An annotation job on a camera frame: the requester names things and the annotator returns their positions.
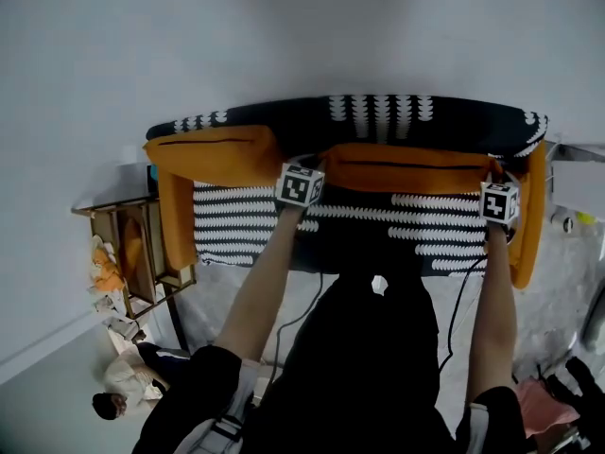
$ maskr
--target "black and white cube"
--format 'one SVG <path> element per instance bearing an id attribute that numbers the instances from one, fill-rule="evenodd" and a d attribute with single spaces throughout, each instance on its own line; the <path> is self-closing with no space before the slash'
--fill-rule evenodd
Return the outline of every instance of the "black and white cube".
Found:
<path id="1" fill-rule="evenodd" d="M 284 163 L 282 176 L 277 181 L 276 198 L 308 207 L 320 199 L 324 177 L 322 171 Z"/>
<path id="2" fill-rule="evenodd" d="M 519 215 L 519 188 L 513 183 L 481 183 L 479 215 L 492 222 L 510 224 Z"/>

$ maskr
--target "black sleeve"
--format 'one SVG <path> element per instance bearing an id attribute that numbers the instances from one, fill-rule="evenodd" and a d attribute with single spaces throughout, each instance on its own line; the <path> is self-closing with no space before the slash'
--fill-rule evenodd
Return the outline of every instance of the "black sleeve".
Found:
<path id="1" fill-rule="evenodd" d="M 466 408 L 456 431 L 458 452 L 523 454 L 526 434 L 517 395 L 508 387 L 482 393 Z"/>
<path id="2" fill-rule="evenodd" d="M 181 381 L 170 387 L 147 418 L 133 454 L 172 454 L 195 426 L 220 415 L 237 390 L 241 364 L 223 348 L 200 348 Z"/>

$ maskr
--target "pink cloth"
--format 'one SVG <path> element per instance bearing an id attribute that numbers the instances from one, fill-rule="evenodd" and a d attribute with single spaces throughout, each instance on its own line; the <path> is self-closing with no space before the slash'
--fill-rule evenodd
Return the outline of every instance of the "pink cloth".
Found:
<path id="1" fill-rule="evenodd" d="M 573 407 L 555 400 L 534 378 L 522 381 L 515 391 L 521 404 L 527 437 L 546 432 L 557 424 L 570 424 L 579 419 Z"/>

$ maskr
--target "black and white patterned blanket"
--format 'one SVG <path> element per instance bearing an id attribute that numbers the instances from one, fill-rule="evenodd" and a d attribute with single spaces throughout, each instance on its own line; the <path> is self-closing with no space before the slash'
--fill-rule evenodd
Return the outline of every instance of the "black and white patterned blanket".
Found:
<path id="1" fill-rule="evenodd" d="M 489 153 L 514 161 L 544 138 L 543 114 L 436 96 L 324 96 L 289 99 L 178 119 L 147 139 L 206 127 L 267 125 L 287 156 L 338 143 L 387 143 Z M 199 260 L 249 267 L 277 221 L 272 187 L 194 187 Z M 410 254 L 423 275 L 462 275 L 483 255 L 478 194 L 422 196 L 361 193 L 327 185 L 299 226 L 293 269 L 339 272 L 355 261 Z M 482 261 L 476 274 L 483 273 Z"/>

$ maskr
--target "person in white shirt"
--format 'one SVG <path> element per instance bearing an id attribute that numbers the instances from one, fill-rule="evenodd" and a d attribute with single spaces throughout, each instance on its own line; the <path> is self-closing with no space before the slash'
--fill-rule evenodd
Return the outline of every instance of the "person in white shirt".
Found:
<path id="1" fill-rule="evenodd" d="M 106 420 L 149 413 L 170 388 L 167 380 L 175 381 L 187 363 L 185 356 L 177 358 L 151 343 L 132 345 L 107 368 L 105 392 L 93 397 L 93 408 Z"/>

